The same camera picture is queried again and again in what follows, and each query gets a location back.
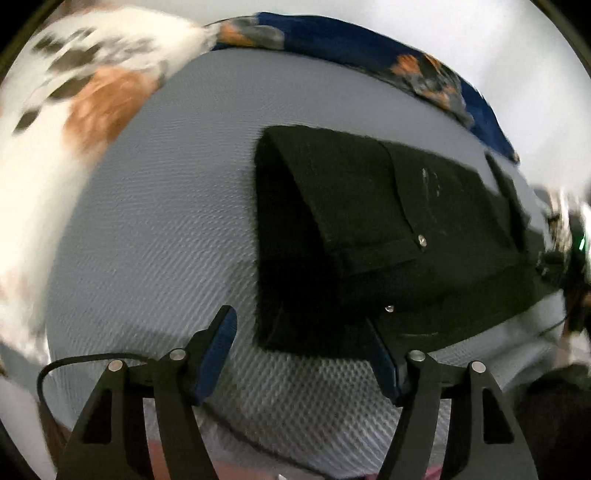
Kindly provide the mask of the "grey mesh mattress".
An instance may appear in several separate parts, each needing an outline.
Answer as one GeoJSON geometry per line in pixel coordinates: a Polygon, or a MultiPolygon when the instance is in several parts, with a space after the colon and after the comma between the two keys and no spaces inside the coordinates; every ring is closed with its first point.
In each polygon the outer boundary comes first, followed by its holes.
{"type": "MultiPolygon", "coordinates": [[[[536,196],[516,164],[425,101],[303,56],[208,54],[150,99],[107,150],[60,242],[47,315],[71,434],[114,358],[131,366],[157,360],[186,346],[228,305],[238,333],[214,392],[194,409],[216,478],[224,463],[331,479],[379,477],[400,410],[374,376],[367,330],[361,359],[271,351],[256,339],[253,158],[273,126],[429,151],[479,171],[494,188],[482,160],[489,154],[512,178],[544,238],[543,252],[549,245],[536,196]]],[[[513,387],[544,363],[542,332],[561,304],[553,290],[475,336],[420,350],[446,365],[483,362],[513,410],[513,387]]]]}

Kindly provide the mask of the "black white striped cloth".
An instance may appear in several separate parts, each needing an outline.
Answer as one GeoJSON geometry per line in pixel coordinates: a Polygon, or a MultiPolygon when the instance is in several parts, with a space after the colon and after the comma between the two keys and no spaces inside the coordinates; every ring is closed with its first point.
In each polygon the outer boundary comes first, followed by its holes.
{"type": "Polygon", "coordinates": [[[582,226],[583,236],[590,235],[590,206],[564,187],[551,190],[535,185],[533,189],[548,224],[553,247],[561,252],[580,248],[581,241],[575,239],[575,223],[582,226]]]}

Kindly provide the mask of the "white floral pillow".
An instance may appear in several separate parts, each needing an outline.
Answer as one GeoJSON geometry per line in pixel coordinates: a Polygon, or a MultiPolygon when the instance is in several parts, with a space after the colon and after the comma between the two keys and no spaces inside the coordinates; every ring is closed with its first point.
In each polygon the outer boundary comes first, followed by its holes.
{"type": "Polygon", "coordinates": [[[215,31],[136,6],[84,9],[24,46],[1,86],[1,342],[49,360],[45,297],[78,198],[114,142],[215,31]]]}

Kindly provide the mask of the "black denim pants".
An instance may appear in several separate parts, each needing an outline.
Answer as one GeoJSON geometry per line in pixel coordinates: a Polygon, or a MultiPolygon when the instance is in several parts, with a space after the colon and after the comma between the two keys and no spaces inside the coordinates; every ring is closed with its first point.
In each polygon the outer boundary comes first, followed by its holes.
{"type": "Polygon", "coordinates": [[[327,129],[273,126],[254,153],[256,339],[271,351],[361,359],[369,323],[435,351],[553,293],[512,178],[327,129]]]}

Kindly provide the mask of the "navy floral blanket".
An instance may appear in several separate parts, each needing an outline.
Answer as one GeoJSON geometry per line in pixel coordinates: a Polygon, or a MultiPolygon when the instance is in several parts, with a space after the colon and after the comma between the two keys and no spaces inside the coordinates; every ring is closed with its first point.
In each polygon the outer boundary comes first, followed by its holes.
{"type": "Polygon", "coordinates": [[[481,93],[436,57],[362,26],[317,15],[259,12],[211,24],[214,48],[256,48],[344,65],[439,108],[487,147],[520,157],[481,93]]]}

